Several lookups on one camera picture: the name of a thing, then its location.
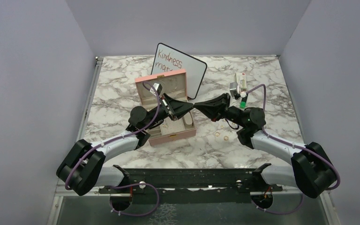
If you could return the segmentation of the pink jewelry box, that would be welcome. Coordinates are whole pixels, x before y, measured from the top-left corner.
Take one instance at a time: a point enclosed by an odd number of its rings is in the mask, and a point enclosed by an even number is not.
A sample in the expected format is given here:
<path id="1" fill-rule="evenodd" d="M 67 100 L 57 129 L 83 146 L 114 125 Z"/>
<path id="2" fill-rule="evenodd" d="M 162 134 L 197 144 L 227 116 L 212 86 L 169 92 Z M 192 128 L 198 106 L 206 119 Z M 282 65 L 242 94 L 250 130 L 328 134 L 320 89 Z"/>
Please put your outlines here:
<path id="1" fill-rule="evenodd" d="M 185 69 L 136 78 L 136 89 L 144 109 L 139 107 L 132 110 L 129 121 L 136 122 L 135 126 L 142 128 L 150 122 L 157 111 L 157 96 L 151 87 L 144 87 L 146 83 L 152 84 L 157 90 L 160 102 L 158 115 L 147 130 L 150 134 L 150 145 L 195 136 L 196 126 L 191 113 L 194 105 L 188 102 Z"/>

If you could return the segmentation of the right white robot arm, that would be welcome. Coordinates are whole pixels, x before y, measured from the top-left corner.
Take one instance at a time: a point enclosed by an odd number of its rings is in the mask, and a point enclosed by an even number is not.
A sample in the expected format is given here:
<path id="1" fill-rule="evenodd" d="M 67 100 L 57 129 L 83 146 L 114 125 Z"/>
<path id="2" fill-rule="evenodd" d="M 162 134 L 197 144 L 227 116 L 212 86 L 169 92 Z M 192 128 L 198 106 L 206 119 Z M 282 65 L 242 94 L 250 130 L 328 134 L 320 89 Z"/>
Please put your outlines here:
<path id="1" fill-rule="evenodd" d="M 252 186 L 263 191 L 270 184 L 297 187 L 310 198 L 339 186 L 338 171 L 318 143 L 300 144 L 264 130 L 265 112 L 259 107 L 240 109 L 230 106 L 228 93 L 194 104 L 211 121 L 228 120 L 240 127 L 237 137 L 242 145 L 274 155 L 287 166 L 270 165 L 252 177 Z"/>

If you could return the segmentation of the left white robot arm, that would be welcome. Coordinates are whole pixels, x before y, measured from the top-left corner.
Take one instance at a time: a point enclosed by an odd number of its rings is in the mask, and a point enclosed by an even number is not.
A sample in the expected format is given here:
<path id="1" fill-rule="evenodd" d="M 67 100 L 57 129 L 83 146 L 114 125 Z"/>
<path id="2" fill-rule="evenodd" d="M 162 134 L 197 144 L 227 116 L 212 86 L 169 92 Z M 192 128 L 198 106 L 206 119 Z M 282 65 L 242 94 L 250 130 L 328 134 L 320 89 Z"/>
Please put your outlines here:
<path id="1" fill-rule="evenodd" d="M 124 192 L 129 182 L 124 172 L 116 167 L 103 170 L 105 161 L 144 146 L 150 138 L 148 129 L 161 125 L 166 118 L 180 119 L 193 107 L 190 102 L 163 94 L 157 98 L 157 106 L 149 111 L 142 106 L 133 108 L 129 125 L 121 134 L 96 143 L 78 140 L 59 165 L 56 176 L 65 183 L 65 189 L 73 190 L 79 196 L 93 187 L 105 185 L 104 175 L 112 178 L 107 184 L 116 192 Z"/>

